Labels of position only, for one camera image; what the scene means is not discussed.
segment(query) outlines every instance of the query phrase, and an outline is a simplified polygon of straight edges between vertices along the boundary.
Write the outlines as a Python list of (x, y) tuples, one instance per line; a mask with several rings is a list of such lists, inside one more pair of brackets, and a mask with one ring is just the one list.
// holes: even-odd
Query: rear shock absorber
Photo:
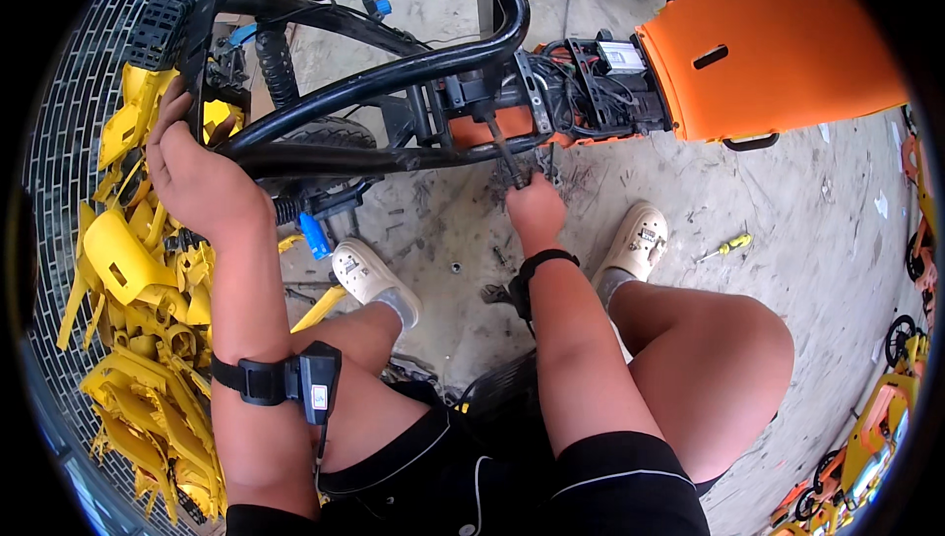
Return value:
[(256, 56), (276, 109), (297, 100), (299, 84), (285, 40), (285, 24), (270, 25), (256, 33)]
[(301, 198), (276, 198), (272, 200), (272, 205), (276, 208), (276, 226), (295, 222), (299, 219), (299, 214), (305, 209), (305, 200)]

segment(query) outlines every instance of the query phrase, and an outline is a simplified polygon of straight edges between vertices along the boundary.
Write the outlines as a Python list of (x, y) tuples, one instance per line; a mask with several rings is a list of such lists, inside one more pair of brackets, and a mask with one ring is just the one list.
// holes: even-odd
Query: wrist strap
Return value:
[(287, 399), (286, 362), (261, 363), (241, 359), (238, 365), (231, 366), (218, 360), (217, 354), (213, 353), (210, 357), (210, 373), (223, 386), (239, 392), (245, 402), (272, 407)]
[(515, 306), (519, 317), (526, 323), (530, 323), (532, 320), (531, 295), (528, 292), (528, 281), (534, 277), (535, 270), (539, 265), (551, 259), (567, 259), (578, 268), (581, 267), (581, 262), (570, 253), (561, 249), (545, 249), (528, 257), (522, 264), (522, 267), (519, 268), (518, 275), (512, 278), (512, 281), (508, 283), (508, 293), (512, 298), (512, 305)]

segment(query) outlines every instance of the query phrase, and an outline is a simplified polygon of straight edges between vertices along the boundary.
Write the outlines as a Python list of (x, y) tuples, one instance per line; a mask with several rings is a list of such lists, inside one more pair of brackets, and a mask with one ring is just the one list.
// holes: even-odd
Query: black wristband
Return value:
[(581, 262), (570, 253), (561, 249), (545, 249), (528, 257), (519, 269), (519, 274), (508, 283), (508, 294), (512, 298), (512, 305), (526, 323), (530, 323), (532, 319), (528, 281), (535, 275), (535, 269), (539, 265), (551, 259), (567, 259), (578, 268), (581, 267)]
[(567, 259), (578, 268), (581, 267), (581, 262), (570, 253), (561, 249), (545, 249), (528, 257), (522, 264), (522, 267), (519, 268), (519, 277), (522, 278), (522, 283), (528, 287), (528, 280), (532, 279), (535, 275), (535, 269), (545, 261), (552, 259)]

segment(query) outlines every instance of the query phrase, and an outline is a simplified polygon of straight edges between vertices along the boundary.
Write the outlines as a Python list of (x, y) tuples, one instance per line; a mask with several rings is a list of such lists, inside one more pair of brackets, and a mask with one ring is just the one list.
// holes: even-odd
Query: dirty floor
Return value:
[[(562, 34), (593, 37), (601, 28), (627, 37), (664, 3), (529, 1), (526, 47)], [(478, 32), (475, 0), (390, 2), (393, 14), (386, 22), (420, 40)], [(392, 60), (308, 28), (297, 30), (292, 47), (302, 93)], [(352, 119), (385, 144), (374, 110), (359, 110)], [(794, 336), (794, 377), (778, 418), (702, 499), (715, 534), (763, 530), (773, 507), (809, 476), (848, 420), (845, 411), (875, 368), (870, 355), (894, 309), (918, 317), (918, 296), (903, 267), (917, 208), (898, 166), (890, 124), (904, 134), (898, 112), (891, 111), (829, 124), (829, 142), (818, 127), (790, 131), (761, 152), (680, 143), (672, 133), (658, 132), (556, 153), (569, 206), (562, 242), (586, 272), (603, 259), (627, 209), (648, 199), (670, 227), (669, 250), (652, 282), (753, 296), (779, 314)], [(493, 164), (479, 164), (391, 175), (357, 211), (361, 237), (424, 304), (423, 320), (396, 351), (424, 362), (446, 386), (464, 388), (533, 346), (511, 307), (486, 306), (479, 299), (484, 284), (505, 283), (514, 273), (500, 264), (494, 248), (510, 264), (522, 260), (501, 194), (494, 180), (490, 184), (493, 171)], [(877, 208), (882, 198), (885, 214)], [(347, 233), (346, 217), (332, 223), (337, 234)], [(745, 231), (755, 236), (747, 251), (693, 264)], [(316, 263), (299, 244), (283, 255), (283, 278), (325, 280), (326, 262)], [(454, 263), (461, 266), (458, 273)], [(293, 322), (308, 308), (298, 300), (288, 304)], [(356, 306), (347, 298), (339, 311)]]

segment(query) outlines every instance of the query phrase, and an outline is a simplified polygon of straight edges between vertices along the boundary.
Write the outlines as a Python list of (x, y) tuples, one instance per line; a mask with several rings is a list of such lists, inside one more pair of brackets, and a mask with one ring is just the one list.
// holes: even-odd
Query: screwdriver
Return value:
[(505, 165), (508, 167), (508, 172), (512, 175), (512, 182), (515, 185), (516, 189), (525, 189), (526, 180), (522, 177), (522, 171), (519, 170), (517, 164), (515, 164), (515, 159), (512, 158), (512, 153), (508, 151), (508, 147), (505, 145), (505, 136), (502, 134), (502, 129), (499, 128), (499, 125), (495, 122), (494, 114), (486, 115), (486, 123), (489, 125), (489, 131), (492, 133), (492, 137), (495, 139), (495, 146), (499, 147), (499, 152), (502, 153), (502, 159), (505, 161)]
[(732, 249), (738, 249), (739, 247), (747, 247), (750, 244), (751, 244), (751, 235), (749, 235), (748, 233), (746, 233), (745, 235), (738, 235), (734, 239), (729, 241), (728, 243), (723, 243), (721, 247), (719, 247), (714, 252), (709, 253), (702, 259), (696, 259), (695, 262), (702, 263), (709, 257), (715, 257), (716, 255), (719, 255), (719, 254), (728, 255), (728, 252), (731, 251)]

